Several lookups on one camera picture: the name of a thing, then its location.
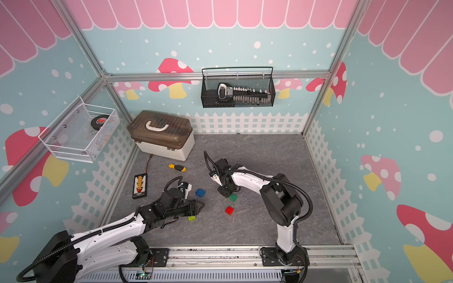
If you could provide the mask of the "brown lid storage box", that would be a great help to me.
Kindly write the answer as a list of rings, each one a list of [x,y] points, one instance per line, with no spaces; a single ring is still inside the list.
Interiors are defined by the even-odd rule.
[[[144,110],[127,126],[144,153],[185,161],[195,144],[191,122],[183,117]]]

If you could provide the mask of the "green long lego brick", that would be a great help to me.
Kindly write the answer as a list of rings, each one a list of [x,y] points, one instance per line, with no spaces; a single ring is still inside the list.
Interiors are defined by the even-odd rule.
[[[238,199],[238,195],[235,194],[235,193],[232,193],[229,197],[229,200],[232,201],[232,202],[236,202]]]

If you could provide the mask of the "black tray yellow connectors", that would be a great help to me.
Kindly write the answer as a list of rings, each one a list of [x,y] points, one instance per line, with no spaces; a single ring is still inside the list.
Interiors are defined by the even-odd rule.
[[[133,199],[140,199],[147,196],[147,173],[134,176],[133,183]]]

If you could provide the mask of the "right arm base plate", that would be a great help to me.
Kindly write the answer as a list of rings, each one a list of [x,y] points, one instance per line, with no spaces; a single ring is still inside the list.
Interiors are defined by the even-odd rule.
[[[278,246],[262,247],[260,257],[263,266],[299,266],[307,267],[310,265],[307,249],[296,246],[289,253],[284,252]]]

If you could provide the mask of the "red lego brick lower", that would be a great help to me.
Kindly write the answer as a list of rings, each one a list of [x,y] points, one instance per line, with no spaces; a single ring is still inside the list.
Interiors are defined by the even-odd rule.
[[[225,213],[228,215],[232,215],[233,212],[234,212],[234,209],[230,206],[228,206],[225,210]]]

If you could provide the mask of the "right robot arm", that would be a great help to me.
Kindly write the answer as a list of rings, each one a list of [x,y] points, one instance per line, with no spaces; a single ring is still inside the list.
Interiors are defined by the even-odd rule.
[[[286,266],[310,265],[307,250],[297,240],[298,224],[313,212],[313,202],[305,191],[281,173],[262,175],[239,164],[231,166],[226,159],[213,162],[209,156],[205,157],[205,163],[222,196],[229,198],[242,188],[261,196],[268,214],[277,225],[276,247],[270,258]]]

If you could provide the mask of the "blue lego brick lower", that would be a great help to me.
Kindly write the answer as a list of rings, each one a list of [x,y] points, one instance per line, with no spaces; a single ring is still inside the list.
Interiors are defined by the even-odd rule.
[[[205,194],[206,191],[204,189],[197,189],[197,191],[195,192],[195,195],[199,198],[203,198]]]

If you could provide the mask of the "screwdriver bit set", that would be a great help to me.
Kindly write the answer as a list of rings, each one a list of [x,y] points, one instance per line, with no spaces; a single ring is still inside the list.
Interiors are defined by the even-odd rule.
[[[252,88],[232,87],[220,83],[217,88],[217,98],[219,102],[230,103],[233,106],[259,106],[270,104],[272,95],[266,90],[256,91]]]

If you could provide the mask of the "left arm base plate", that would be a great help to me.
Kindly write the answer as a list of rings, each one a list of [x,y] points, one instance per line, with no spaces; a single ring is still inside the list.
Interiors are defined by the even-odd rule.
[[[136,258],[127,266],[142,269],[152,267],[166,267],[169,258],[168,248],[151,248],[139,251]]]

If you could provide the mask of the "black tape roll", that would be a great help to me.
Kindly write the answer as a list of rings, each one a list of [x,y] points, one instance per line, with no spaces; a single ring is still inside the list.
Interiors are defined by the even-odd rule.
[[[90,122],[90,125],[94,130],[99,131],[103,127],[103,125],[106,123],[106,121],[108,120],[109,117],[110,116],[107,114],[102,114],[102,115],[96,116],[95,118],[92,119],[92,121]]]

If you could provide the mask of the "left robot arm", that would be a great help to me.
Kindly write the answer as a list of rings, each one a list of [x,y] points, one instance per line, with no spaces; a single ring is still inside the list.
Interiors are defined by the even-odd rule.
[[[170,188],[154,202],[128,216],[86,232],[55,234],[40,254],[16,277],[19,283],[74,283],[113,266],[140,266],[155,260],[142,235],[197,216],[205,204],[187,199],[186,191]]]

